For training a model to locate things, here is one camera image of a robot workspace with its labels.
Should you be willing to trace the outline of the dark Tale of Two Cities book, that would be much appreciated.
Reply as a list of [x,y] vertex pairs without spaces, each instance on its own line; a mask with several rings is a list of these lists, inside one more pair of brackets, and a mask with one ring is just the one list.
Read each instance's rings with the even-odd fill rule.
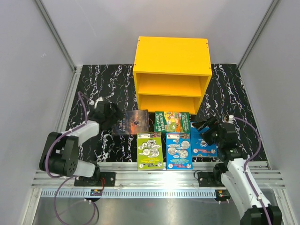
[[112,135],[136,135],[149,132],[148,110],[133,110],[123,113],[121,120],[112,127]]

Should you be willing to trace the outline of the lime green 65-Storey Treehouse book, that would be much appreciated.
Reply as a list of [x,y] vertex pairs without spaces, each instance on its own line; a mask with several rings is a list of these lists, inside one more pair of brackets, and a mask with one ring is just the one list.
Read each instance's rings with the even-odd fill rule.
[[161,133],[137,134],[137,169],[162,170],[164,168]]

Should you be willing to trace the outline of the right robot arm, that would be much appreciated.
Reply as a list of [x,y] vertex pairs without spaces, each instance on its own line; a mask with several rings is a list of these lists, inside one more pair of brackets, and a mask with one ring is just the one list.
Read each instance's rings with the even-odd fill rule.
[[213,169],[212,180],[217,186],[225,186],[240,215],[241,225],[279,225],[282,212],[273,206],[258,187],[249,167],[251,160],[239,146],[238,134],[230,115],[223,122],[210,117],[193,122],[199,135],[209,145],[216,145],[220,163]]

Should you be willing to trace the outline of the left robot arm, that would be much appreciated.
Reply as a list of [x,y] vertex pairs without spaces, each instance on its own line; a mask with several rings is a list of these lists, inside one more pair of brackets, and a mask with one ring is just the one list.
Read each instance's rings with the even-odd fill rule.
[[102,180],[100,168],[96,162],[78,159],[80,146],[102,131],[111,129],[123,117],[116,103],[98,101],[89,113],[85,112],[84,121],[65,132],[51,132],[45,142],[39,161],[39,169],[51,178],[78,177],[90,186],[96,186]]

